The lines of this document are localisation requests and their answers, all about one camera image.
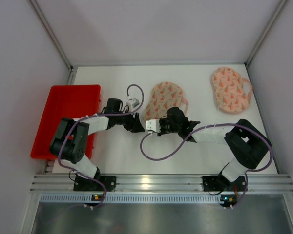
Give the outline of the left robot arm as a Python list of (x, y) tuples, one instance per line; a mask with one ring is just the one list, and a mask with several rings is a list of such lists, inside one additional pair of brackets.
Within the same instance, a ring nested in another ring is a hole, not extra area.
[(59, 122), (51, 140), (49, 151), (58, 164), (90, 181), (100, 179), (100, 170), (86, 155), (88, 136), (109, 130), (116, 125), (132, 133), (142, 133), (144, 128), (137, 110), (141, 103), (136, 98), (127, 98), (126, 105), (117, 98), (109, 98), (101, 112), (82, 118), (64, 117)]

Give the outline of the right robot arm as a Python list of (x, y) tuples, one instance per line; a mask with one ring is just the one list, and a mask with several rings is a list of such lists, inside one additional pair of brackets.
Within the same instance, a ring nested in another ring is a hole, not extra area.
[(155, 120), (153, 130), (158, 136), (178, 134), (184, 142), (210, 142), (226, 145), (233, 159), (216, 177), (214, 184), (227, 190), (243, 173), (260, 172), (272, 163), (272, 153), (266, 166), (258, 169), (259, 163), (270, 151), (271, 142), (248, 120), (240, 119), (236, 124), (215, 124), (197, 127), (199, 121), (190, 121), (178, 107), (168, 109), (166, 116)]

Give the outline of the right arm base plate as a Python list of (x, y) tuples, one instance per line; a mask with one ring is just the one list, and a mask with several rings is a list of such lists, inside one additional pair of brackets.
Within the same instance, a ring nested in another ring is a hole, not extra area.
[(230, 182), (221, 174), (203, 176), (204, 192), (243, 192), (247, 188), (246, 178), (239, 176), (234, 182)]

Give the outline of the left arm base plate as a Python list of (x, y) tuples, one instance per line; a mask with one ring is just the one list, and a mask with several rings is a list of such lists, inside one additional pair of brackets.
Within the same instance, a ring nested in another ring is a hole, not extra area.
[[(99, 181), (105, 186), (108, 192), (113, 191), (116, 188), (116, 177), (115, 176), (100, 176)], [(75, 183), (73, 187), (73, 191), (77, 192), (92, 192), (92, 191), (103, 191), (103, 187), (94, 182), (93, 180), (89, 180), (83, 178), (79, 175), (75, 178)]]

